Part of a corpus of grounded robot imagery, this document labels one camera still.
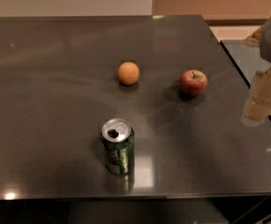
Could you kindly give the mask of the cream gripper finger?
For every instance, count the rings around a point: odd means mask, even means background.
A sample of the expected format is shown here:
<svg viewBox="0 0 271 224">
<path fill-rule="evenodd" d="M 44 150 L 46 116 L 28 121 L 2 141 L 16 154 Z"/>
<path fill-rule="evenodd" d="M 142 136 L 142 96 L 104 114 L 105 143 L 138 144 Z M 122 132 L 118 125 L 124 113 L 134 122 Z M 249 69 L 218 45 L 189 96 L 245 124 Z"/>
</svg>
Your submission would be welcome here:
<svg viewBox="0 0 271 224">
<path fill-rule="evenodd" d="M 243 107 L 241 121 L 256 127 L 271 114 L 271 66 L 264 72 L 256 71 L 250 83 L 249 98 Z"/>
<path fill-rule="evenodd" d="M 251 35 L 244 39 L 243 44 L 247 47 L 258 48 L 262 39 L 263 27 L 256 29 Z"/>
</svg>

